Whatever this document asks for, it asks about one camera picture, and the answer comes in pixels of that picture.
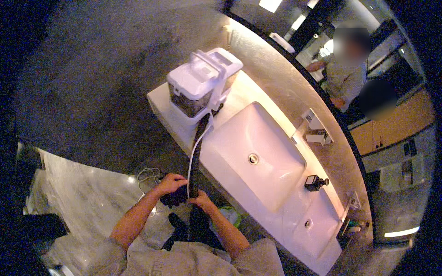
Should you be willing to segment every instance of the black hose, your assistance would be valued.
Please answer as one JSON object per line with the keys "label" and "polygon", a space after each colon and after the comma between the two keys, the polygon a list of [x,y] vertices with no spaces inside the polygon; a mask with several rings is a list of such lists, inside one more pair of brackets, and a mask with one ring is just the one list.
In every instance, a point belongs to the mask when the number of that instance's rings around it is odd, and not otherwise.
{"label": "black hose", "polygon": [[[198,127],[196,129],[195,139],[194,139],[194,146],[197,142],[198,138],[204,133],[207,124],[209,123],[210,114],[207,113],[204,115],[203,118],[199,121]],[[198,183],[196,181],[196,175],[199,172],[199,154],[201,152],[201,144],[202,139],[199,141],[198,145],[195,148],[193,158],[191,160],[191,175],[189,177],[189,197],[198,197]]]}

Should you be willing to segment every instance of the drain plug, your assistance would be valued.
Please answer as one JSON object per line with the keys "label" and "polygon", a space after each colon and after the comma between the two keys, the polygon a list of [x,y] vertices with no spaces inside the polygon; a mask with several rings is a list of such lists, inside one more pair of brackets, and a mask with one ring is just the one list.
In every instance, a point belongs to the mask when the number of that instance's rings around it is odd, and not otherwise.
{"label": "drain plug", "polygon": [[258,164],[258,156],[254,153],[249,155],[248,160],[249,160],[249,163],[252,165]]}

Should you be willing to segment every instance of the reflected sink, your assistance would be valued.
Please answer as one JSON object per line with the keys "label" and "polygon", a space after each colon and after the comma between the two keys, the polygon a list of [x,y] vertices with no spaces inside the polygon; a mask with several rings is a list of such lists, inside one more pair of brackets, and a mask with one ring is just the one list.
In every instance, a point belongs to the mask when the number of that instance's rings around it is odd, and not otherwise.
{"label": "reflected sink", "polygon": [[305,160],[273,117],[253,102],[205,139],[262,204],[276,212],[298,184]]}
{"label": "reflected sink", "polygon": [[336,236],[339,217],[324,188],[318,192],[307,212],[297,223],[293,233],[295,247],[303,253],[319,258]]}

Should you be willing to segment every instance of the shirt sleeve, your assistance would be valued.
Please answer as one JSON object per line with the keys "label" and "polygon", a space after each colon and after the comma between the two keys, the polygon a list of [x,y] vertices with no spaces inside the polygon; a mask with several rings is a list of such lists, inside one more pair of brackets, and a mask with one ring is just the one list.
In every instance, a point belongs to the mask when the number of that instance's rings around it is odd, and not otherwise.
{"label": "shirt sleeve", "polygon": [[86,268],[85,276],[119,276],[127,266],[126,251],[112,238],[98,247],[95,258]]}
{"label": "shirt sleeve", "polygon": [[321,61],[323,61],[325,64],[329,64],[330,62],[332,62],[335,59],[335,55],[334,54],[329,54],[328,56],[325,56],[321,59]]}
{"label": "shirt sleeve", "polygon": [[232,265],[242,276],[284,276],[276,246],[267,238],[252,243]]}
{"label": "shirt sleeve", "polygon": [[341,108],[342,112],[345,112],[354,98],[361,92],[364,86],[364,78],[362,73],[351,73],[342,83],[341,86],[341,98],[345,101],[345,106]]}

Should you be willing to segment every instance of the bathroom vanity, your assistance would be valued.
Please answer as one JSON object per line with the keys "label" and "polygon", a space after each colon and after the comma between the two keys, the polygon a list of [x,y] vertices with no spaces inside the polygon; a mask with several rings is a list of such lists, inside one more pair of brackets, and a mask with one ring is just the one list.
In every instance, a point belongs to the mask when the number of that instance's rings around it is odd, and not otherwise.
{"label": "bathroom vanity", "polygon": [[[148,93],[171,136],[191,154],[195,129],[171,108],[168,84]],[[345,217],[333,182],[309,192],[309,175],[329,178],[294,125],[243,71],[239,71],[213,129],[203,138],[200,169],[227,200],[319,275],[341,248],[336,235]]]}

